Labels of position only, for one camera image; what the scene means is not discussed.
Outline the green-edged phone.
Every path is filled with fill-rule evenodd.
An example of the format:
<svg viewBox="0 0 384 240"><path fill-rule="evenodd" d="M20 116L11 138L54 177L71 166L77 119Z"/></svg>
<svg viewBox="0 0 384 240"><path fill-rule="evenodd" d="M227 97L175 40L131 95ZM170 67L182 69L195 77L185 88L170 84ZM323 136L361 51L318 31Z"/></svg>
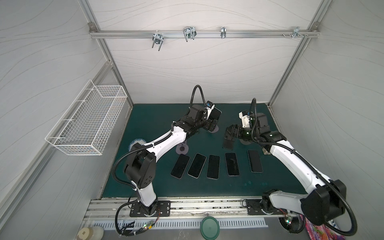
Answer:
<svg viewBox="0 0 384 240"><path fill-rule="evenodd" d="M216 155L209 156L207 178L217 180L220 173L220 157Z"/></svg>
<svg viewBox="0 0 384 240"><path fill-rule="evenodd" d="M262 166L259 152L257 150L248 150L248 157L249 157L251 172L262 173L263 166Z"/></svg>

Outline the cracked phone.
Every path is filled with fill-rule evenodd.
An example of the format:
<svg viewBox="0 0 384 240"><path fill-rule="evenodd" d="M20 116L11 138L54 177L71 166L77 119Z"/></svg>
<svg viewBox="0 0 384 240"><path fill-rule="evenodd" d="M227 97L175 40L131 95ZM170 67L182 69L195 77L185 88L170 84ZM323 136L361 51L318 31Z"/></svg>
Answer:
<svg viewBox="0 0 384 240"><path fill-rule="evenodd" d="M225 160L227 166L227 173L229 176L239 176L239 165L235 153L225 153Z"/></svg>

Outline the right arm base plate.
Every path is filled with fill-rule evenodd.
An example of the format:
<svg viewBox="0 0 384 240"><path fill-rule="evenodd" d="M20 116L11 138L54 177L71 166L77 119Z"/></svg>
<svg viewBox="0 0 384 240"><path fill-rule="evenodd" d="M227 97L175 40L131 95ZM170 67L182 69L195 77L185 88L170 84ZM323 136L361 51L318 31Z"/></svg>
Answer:
<svg viewBox="0 0 384 240"><path fill-rule="evenodd" d="M245 199L242 206L247 209L248 215L251 216L271 216L287 214L286 211L275 208L269 200L266 199Z"/></svg>

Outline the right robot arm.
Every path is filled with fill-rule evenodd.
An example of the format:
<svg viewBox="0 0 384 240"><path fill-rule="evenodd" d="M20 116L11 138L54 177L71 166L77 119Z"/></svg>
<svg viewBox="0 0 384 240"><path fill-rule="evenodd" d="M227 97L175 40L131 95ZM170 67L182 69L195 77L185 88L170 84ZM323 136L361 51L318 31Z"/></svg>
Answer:
<svg viewBox="0 0 384 240"><path fill-rule="evenodd" d="M260 207L266 215L278 209L300 214L316 226L326 225L346 237L358 231L356 216L347 202L347 187L316 169L290 144L279 131L271 131L265 114L257 111L256 99L250 109L239 113L241 125L226 128L223 147L234 148L235 139L256 143L276 157L296 177L305 194L270 190L263 193Z"/></svg>

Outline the black phone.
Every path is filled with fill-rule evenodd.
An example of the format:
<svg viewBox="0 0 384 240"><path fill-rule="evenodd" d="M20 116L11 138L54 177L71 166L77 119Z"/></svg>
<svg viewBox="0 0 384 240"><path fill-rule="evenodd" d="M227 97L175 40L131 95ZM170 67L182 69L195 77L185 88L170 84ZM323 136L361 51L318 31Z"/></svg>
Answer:
<svg viewBox="0 0 384 240"><path fill-rule="evenodd" d="M221 116L222 112L220 110L218 110L217 108L214 108L212 109L211 113L210 113L210 119L212 120L219 120L220 116Z"/></svg>
<svg viewBox="0 0 384 240"><path fill-rule="evenodd" d="M206 156L197 153L194 156L192 164L188 170L188 175L195 179L198 179L205 165L206 160L207 160Z"/></svg>

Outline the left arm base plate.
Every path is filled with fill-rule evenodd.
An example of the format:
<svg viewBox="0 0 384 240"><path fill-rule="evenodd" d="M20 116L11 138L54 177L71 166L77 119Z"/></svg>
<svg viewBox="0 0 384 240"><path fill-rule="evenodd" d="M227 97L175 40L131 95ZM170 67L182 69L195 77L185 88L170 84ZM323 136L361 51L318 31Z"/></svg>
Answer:
<svg viewBox="0 0 384 240"><path fill-rule="evenodd" d="M169 217L170 212L170 201L155 200L149 207L144 206L141 202L136 202L131 206L130 217Z"/></svg>

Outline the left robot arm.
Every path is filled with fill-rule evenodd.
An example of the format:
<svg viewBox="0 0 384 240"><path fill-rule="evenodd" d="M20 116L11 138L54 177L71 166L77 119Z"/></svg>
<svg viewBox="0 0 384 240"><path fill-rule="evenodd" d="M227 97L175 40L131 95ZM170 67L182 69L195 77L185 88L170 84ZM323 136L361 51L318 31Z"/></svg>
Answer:
<svg viewBox="0 0 384 240"><path fill-rule="evenodd" d="M202 105L190 102L187 113L172 122L171 129L164 135L145 144L134 143L131 150L114 163L111 174L116 182L131 187L137 200L121 205L117 212L123 207L137 204L145 216L160 217L160 204L152 184L157 161L200 129L214 132L220 115L221 111L210 101L204 101Z"/></svg>

